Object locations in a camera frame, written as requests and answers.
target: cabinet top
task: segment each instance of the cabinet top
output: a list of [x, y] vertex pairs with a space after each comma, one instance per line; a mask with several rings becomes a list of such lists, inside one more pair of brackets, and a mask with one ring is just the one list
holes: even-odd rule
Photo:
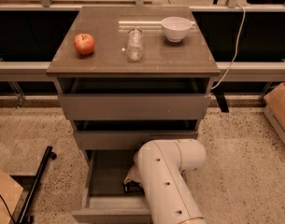
[[[180, 42], [168, 41], [161, 20], [182, 17], [193, 22]], [[128, 32], [143, 33], [141, 60], [128, 59]], [[95, 40], [94, 52], [79, 55], [73, 45], [77, 34]], [[187, 7], [83, 7], [50, 64], [49, 76], [217, 76], [219, 69], [191, 11]]]

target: drawer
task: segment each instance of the drawer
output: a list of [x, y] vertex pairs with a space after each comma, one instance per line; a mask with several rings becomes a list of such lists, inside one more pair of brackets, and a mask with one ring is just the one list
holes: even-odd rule
[[211, 77], [58, 77], [64, 93], [206, 93]]
[[78, 148], [82, 150], [139, 149], [155, 139], [196, 139], [197, 135], [197, 131], [74, 132]]
[[67, 119], [202, 119], [210, 94], [61, 94]]
[[94, 151], [82, 206], [72, 216], [79, 223], [150, 223], [143, 194], [124, 194], [123, 180], [133, 164], [133, 150]]

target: floor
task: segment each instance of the floor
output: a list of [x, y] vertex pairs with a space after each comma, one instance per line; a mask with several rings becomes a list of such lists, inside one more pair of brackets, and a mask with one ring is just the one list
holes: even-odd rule
[[[221, 113], [212, 100], [198, 140], [207, 162], [187, 173], [187, 183], [207, 223], [285, 224], [285, 146], [257, 98], [230, 98]], [[50, 160], [31, 214], [35, 223], [76, 224], [88, 168], [55, 96], [0, 97], [0, 166], [11, 175], [33, 175], [47, 146]]]

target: glass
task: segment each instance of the glass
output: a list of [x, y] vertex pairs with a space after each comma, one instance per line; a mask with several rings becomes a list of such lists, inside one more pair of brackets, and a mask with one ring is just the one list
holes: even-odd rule
[[133, 28], [129, 31], [126, 53], [130, 60], [138, 61], [143, 55], [143, 35], [142, 31]]

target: white bowl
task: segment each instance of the white bowl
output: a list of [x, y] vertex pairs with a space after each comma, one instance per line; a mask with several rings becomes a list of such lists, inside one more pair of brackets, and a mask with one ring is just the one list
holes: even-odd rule
[[192, 24], [191, 21], [180, 17], [169, 17], [161, 21], [164, 35], [169, 41], [179, 42], [187, 36]]

